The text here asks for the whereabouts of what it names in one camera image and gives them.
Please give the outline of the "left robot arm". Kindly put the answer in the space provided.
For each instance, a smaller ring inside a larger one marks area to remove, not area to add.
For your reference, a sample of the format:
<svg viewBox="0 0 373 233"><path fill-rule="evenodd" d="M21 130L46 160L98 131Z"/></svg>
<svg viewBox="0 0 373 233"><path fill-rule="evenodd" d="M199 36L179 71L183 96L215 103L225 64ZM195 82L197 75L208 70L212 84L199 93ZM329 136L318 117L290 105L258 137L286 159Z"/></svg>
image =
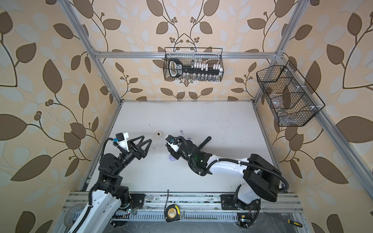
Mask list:
<svg viewBox="0 0 373 233"><path fill-rule="evenodd" d="M68 230L69 233L102 233L118 210L128 214L139 201L133 199L127 186L121 185L120 173L134 160L145 158L152 140L139 136L128 139L118 133L104 142L99 161L99 177L88 192L88 202Z"/></svg>

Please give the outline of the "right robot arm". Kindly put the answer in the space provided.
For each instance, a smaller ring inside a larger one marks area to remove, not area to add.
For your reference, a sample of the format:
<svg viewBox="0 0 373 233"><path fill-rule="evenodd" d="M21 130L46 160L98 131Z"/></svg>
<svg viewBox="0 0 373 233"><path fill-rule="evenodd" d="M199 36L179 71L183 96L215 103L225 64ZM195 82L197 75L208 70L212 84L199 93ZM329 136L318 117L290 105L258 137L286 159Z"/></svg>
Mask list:
<svg viewBox="0 0 373 233"><path fill-rule="evenodd" d="M242 178L245 184L238 185L233 200L228 204L233 208L245 209L253 201L276 202L279 193L289 189L288 181L280 170L258 154L249 158L231 159L203 152L202 148L210 142L208 136L199 146L182 136L165 138L166 147L176 160L182 158L197 175L204 177L224 174Z"/></svg>

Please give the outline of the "white earbud charging case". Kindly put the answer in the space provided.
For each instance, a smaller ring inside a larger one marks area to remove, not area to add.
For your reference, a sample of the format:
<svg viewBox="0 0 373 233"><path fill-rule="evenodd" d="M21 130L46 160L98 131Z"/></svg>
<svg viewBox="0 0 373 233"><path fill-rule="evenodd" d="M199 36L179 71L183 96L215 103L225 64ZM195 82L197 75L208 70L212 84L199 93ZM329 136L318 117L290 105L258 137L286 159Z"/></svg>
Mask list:
<svg viewBox="0 0 373 233"><path fill-rule="evenodd" d="M157 131L154 135L155 135L155 137L161 137L161 136L163 136L163 132L162 131Z"/></svg>

